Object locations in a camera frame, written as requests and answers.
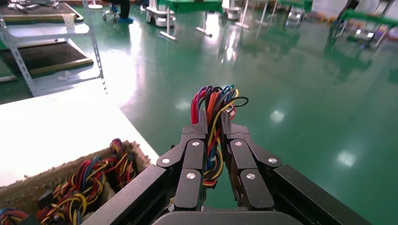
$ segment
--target green floor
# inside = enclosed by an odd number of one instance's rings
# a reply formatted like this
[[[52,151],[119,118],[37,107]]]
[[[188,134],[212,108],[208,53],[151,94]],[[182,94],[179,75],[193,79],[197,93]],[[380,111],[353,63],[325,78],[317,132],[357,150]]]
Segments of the green floor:
[[[175,43],[137,7],[131,15],[136,22],[121,26],[94,13],[101,60],[109,94],[160,155],[179,142],[200,87],[234,83],[250,99],[234,122],[257,144],[371,223],[397,223],[397,44],[376,53],[345,41],[332,49],[325,24],[294,31],[283,20],[270,30],[213,23],[209,38],[195,30],[201,13],[178,15]],[[89,38],[75,42],[93,54]],[[23,81],[0,84],[0,104],[29,97]],[[226,174],[207,203],[236,206]]]

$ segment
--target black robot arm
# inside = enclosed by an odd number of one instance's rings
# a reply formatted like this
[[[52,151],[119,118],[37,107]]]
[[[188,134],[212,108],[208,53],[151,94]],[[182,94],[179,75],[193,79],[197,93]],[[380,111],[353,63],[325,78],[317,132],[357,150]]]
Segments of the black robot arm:
[[[256,145],[226,112],[221,151],[237,210],[201,211],[207,161],[206,114],[184,127],[181,142],[105,203],[83,225],[370,224],[280,158]],[[174,211],[167,207],[174,198]]]

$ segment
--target white work surface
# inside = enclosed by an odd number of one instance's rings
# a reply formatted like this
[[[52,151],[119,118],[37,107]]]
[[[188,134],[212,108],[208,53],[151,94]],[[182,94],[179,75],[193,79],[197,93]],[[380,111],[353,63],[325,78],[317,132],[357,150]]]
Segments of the white work surface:
[[[74,88],[0,105],[0,186],[109,146],[136,141],[155,164],[159,157],[102,91]]]
[[[68,30],[64,23],[37,23],[28,25],[10,25],[9,33],[17,39],[17,42],[29,40],[46,40],[58,38],[73,38],[85,35],[90,27],[85,23],[76,23],[74,29]]]

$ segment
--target orange wire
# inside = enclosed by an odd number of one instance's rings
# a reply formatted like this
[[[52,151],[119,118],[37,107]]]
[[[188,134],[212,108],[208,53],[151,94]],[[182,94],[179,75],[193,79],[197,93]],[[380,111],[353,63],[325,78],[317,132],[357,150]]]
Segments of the orange wire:
[[[209,125],[212,120],[212,116],[213,116],[212,112],[214,109],[215,101],[219,94],[220,94],[220,92],[213,92],[210,96],[209,106],[207,108],[207,125]]]

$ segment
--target box of wires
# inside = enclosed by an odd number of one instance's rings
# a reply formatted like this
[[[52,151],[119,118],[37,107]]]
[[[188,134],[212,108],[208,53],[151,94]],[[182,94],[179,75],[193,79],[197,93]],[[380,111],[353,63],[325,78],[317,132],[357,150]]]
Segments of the box of wires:
[[[0,225],[81,224],[150,165],[135,142],[101,151],[0,187]]]

